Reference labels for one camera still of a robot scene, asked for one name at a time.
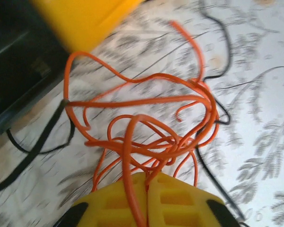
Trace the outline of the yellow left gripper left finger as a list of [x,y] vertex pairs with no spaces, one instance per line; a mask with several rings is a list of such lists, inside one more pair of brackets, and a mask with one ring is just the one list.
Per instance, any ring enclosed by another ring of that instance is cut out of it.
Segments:
[[123,182],[117,181],[78,200],[55,227],[136,227]]

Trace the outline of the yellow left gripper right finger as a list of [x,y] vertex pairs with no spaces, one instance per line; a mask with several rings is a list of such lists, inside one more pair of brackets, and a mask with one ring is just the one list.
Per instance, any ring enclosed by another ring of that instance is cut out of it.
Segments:
[[217,196],[166,174],[158,174],[148,189],[150,227],[238,227]]

